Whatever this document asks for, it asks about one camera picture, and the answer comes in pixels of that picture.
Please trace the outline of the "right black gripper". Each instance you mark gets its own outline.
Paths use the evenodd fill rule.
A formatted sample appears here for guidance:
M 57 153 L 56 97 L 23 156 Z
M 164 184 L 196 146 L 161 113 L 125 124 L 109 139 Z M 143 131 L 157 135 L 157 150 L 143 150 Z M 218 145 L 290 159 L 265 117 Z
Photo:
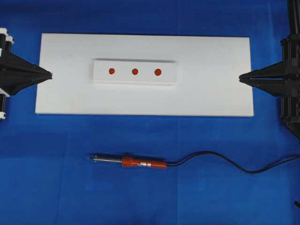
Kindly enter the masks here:
M 300 126 L 300 36 L 281 41 L 282 59 L 262 69 L 239 76 L 240 82 L 282 98 L 281 120 L 288 128 Z

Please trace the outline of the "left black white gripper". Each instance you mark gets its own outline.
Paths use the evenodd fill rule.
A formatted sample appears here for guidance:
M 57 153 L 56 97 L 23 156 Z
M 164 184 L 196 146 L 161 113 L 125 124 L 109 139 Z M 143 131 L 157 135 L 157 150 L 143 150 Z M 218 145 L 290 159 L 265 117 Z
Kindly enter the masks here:
M 0 67 L 8 71 L 31 72 L 36 74 L 0 75 L 0 119 L 6 118 L 6 98 L 19 91 L 52 79 L 52 73 L 11 53 L 14 39 L 6 28 L 0 29 Z

